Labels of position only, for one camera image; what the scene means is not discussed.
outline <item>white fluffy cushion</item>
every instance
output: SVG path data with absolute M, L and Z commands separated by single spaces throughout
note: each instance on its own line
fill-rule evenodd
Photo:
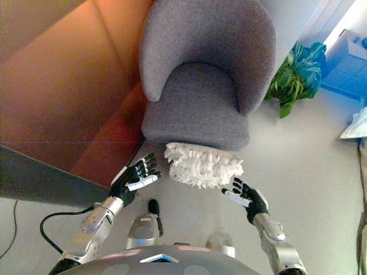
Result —
M 169 143 L 165 158 L 172 179 L 197 186 L 215 188 L 229 184 L 232 176 L 243 173 L 242 159 L 214 148 L 186 143 Z

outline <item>potted plant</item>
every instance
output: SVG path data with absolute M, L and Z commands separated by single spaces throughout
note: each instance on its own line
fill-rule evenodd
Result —
M 290 114 L 294 102 L 312 99 L 325 75 L 326 45 L 314 43 L 310 48 L 297 42 L 270 83 L 265 100 L 279 99 L 279 117 Z

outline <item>robotic arm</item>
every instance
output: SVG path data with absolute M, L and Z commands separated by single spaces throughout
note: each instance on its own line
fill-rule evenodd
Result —
M 154 154 L 149 154 L 133 166 L 122 168 L 111 182 L 108 198 L 103 203 L 96 203 L 90 215 L 82 221 L 69 248 L 63 251 L 50 275 L 99 257 L 101 245 L 110 234 L 117 214 L 134 200 L 137 189 L 161 177 L 161 173 L 154 170 L 156 165 Z
M 261 247 L 269 258 L 275 275 L 307 275 L 298 252 L 292 247 L 281 223 L 272 220 L 263 194 L 235 178 L 233 191 L 222 189 L 228 198 L 245 207 L 247 220 L 256 226 Z

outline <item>gray armchair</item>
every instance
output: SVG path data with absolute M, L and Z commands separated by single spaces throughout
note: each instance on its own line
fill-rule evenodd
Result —
M 258 1 L 156 1 L 140 45 L 149 101 L 143 134 L 158 143 L 244 147 L 274 60 L 274 26 Z

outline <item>robot leg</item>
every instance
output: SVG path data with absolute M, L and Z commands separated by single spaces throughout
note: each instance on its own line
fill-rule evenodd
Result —
M 149 202 L 149 213 L 137 217 L 130 227 L 126 249 L 158 244 L 163 235 L 162 224 L 159 218 L 158 202 L 152 199 Z

